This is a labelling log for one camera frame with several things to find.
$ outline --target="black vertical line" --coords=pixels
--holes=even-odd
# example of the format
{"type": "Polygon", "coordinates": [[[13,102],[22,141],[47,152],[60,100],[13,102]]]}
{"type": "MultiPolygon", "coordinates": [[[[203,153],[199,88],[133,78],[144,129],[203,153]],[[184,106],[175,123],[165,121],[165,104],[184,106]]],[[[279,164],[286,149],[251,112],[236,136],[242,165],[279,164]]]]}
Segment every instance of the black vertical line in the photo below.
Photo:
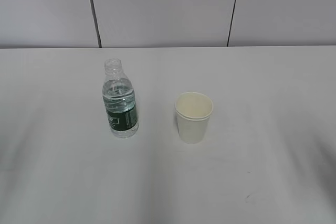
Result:
{"type": "Polygon", "coordinates": [[[230,42],[231,29],[232,29],[233,17],[234,17],[234,15],[235,15],[236,2],[237,2],[237,0],[235,0],[234,3],[233,3],[233,9],[232,9],[232,16],[231,16],[231,23],[230,23],[229,36],[227,37],[227,44],[226,44],[227,47],[229,46],[229,42],[230,42]]]}
{"type": "Polygon", "coordinates": [[[97,40],[98,40],[98,46],[101,47],[101,40],[100,40],[100,34],[99,34],[99,28],[98,28],[98,22],[97,22],[97,16],[96,16],[96,10],[95,10],[95,5],[93,3],[93,0],[90,0],[90,5],[91,5],[91,10],[92,10],[92,15],[93,15],[93,22],[94,26],[96,29],[96,34],[97,34],[97,40]]]}

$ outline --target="white wall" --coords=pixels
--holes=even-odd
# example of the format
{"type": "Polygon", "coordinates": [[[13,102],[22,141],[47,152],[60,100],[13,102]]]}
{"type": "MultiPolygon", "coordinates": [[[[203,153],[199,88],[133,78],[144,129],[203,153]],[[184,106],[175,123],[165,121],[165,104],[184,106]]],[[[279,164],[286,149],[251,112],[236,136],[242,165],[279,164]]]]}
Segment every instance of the white wall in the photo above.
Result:
{"type": "Polygon", "coordinates": [[[226,46],[234,0],[94,0],[103,47],[226,46]]]}
{"type": "Polygon", "coordinates": [[[97,47],[89,0],[0,0],[0,48],[97,47]]]}
{"type": "Polygon", "coordinates": [[[237,0],[229,45],[336,45],[336,0],[237,0]]]}
{"type": "MultiPolygon", "coordinates": [[[[103,47],[226,46],[234,0],[94,0],[103,47]]],[[[98,47],[90,0],[0,0],[0,48],[98,47]]],[[[237,0],[229,46],[336,45],[336,0],[237,0]]]]}

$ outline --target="white paper cup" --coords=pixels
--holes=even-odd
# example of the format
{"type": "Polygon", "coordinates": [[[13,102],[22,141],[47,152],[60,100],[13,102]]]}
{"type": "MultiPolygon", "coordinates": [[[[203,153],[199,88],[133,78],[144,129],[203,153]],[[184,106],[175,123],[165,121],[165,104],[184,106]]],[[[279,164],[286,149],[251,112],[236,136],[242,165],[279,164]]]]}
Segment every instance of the white paper cup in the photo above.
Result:
{"type": "Polygon", "coordinates": [[[180,94],[175,103],[180,138],[188,144],[200,142],[205,134],[214,105],[201,93],[180,94]]]}

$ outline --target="water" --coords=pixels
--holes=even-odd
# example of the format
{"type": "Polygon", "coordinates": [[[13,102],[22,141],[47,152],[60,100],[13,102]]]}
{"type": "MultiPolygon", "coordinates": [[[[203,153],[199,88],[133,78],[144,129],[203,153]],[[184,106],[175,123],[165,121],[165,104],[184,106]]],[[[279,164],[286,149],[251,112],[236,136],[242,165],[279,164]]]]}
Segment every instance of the water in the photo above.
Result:
{"type": "Polygon", "coordinates": [[[103,86],[103,100],[112,133],[117,137],[132,136],[139,127],[139,121],[136,114],[135,94],[131,82],[126,78],[105,82],[103,86]]]}

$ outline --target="bottle label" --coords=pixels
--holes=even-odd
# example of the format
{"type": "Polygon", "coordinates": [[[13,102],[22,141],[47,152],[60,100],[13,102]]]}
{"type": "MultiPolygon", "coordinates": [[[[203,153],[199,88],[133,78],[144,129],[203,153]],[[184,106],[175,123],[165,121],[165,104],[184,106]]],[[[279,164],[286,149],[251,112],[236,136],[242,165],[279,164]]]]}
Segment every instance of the bottle label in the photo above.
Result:
{"type": "Polygon", "coordinates": [[[106,110],[110,127],[115,131],[127,131],[133,128],[138,121],[136,107],[137,106],[134,105],[133,108],[122,113],[113,113],[106,110]]]}

